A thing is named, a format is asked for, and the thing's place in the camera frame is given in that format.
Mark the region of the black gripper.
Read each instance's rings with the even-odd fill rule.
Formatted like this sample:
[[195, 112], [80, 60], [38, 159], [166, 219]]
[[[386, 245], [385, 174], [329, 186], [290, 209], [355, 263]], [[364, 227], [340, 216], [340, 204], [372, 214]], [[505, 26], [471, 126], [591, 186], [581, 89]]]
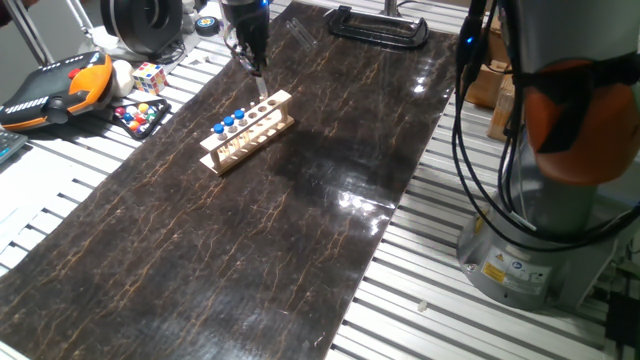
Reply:
[[268, 64], [269, 6], [269, 1], [222, 2], [224, 16], [235, 28], [240, 43], [254, 49], [255, 65], [249, 49], [234, 45], [234, 58], [250, 75], [261, 75]]

